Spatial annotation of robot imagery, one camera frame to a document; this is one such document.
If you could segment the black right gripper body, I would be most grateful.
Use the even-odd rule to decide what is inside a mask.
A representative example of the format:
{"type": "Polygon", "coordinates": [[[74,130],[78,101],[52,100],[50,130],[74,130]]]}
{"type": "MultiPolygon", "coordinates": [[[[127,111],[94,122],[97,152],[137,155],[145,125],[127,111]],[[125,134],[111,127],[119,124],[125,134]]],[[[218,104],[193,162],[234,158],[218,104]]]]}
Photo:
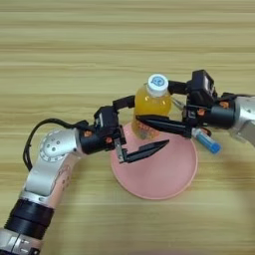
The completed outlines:
{"type": "Polygon", "coordinates": [[[188,99],[182,112],[182,120],[193,128],[230,129],[235,122],[235,104],[228,101],[188,99]]]}

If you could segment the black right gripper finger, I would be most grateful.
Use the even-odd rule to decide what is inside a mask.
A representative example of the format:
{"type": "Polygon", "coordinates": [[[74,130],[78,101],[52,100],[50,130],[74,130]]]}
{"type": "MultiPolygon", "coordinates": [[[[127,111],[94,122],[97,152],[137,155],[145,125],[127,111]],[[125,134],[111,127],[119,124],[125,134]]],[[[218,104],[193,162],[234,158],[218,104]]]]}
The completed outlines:
{"type": "Polygon", "coordinates": [[[171,95],[186,95],[187,94],[188,84],[177,81],[169,81],[168,82],[168,91],[171,95]]]}
{"type": "Polygon", "coordinates": [[[169,117],[157,115],[140,115],[135,118],[150,128],[191,138],[192,127],[187,123],[173,121],[169,117]]]}

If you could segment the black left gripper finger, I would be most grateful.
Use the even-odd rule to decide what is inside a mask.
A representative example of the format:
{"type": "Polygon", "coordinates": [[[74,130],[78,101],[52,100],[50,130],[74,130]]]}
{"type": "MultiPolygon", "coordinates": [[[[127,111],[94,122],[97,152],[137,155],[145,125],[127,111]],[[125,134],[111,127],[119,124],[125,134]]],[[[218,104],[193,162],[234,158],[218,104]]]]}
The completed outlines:
{"type": "Polygon", "coordinates": [[[132,163],[145,158],[148,158],[161,149],[163,149],[169,143],[168,139],[155,141],[146,145],[140,146],[137,151],[128,153],[126,148],[122,149],[122,162],[132,163]]]}
{"type": "Polygon", "coordinates": [[[128,96],[113,101],[114,108],[118,111],[124,108],[132,109],[134,107],[135,96],[128,96]]]}

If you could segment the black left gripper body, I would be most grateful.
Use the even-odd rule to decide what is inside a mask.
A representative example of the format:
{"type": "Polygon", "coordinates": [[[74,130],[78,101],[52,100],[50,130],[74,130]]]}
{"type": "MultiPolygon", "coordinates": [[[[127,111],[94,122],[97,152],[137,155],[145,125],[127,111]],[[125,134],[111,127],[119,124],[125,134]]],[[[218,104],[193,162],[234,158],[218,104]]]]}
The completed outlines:
{"type": "Polygon", "coordinates": [[[115,141],[126,144],[124,129],[117,127],[100,127],[93,132],[80,131],[79,140],[82,152],[85,155],[94,154],[100,151],[110,151],[116,148],[115,141]]]}

